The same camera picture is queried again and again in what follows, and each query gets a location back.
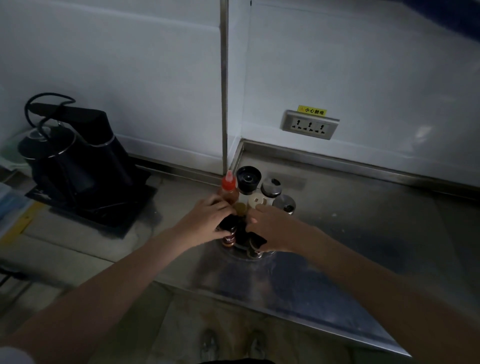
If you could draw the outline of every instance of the red bottle cap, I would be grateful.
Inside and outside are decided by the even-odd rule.
[[[228,171],[226,176],[222,178],[222,188],[225,191],[232,191],[237,187],[237,179],[232,171]]]

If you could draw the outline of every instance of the electrical outlet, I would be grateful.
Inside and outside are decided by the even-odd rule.
[[[283,114],[282,129],[287,132],[329,140],[339,122],[338,119],[286,110]]]

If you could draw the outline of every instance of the sneaker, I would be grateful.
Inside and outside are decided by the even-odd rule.
[[[205,330],[200,345],[200,360],[202,363],[218,360],[218,340],[213,330]]]
[[[248,357],[251,359],[265,360],[267,339],[263,332],[254,331],[248,346]]]

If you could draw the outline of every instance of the kettle lid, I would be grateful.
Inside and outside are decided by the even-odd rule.
[[[43,159],[60,154],[67,150],[76,139],[75,133],[61,126],[43,126],[48,140],[37,129],[23,138],[18,144],[18,152],[25,159]]]

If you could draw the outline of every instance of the black appliance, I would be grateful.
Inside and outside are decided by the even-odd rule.
[[[59,105],[33,102],[42,96],[68,101]],[[150,173],[134,165],[104,111],[66,106],[73,102],[55,93],[27,101],[25,117],[33,129],[18,150],[32,167],[37,186],[26,196],[52,206],[54,212],[122,237],[156,191],[145,184]],[[44,118],[34,125],[29,112]],[[45,125],[50,119],[58,125]]]

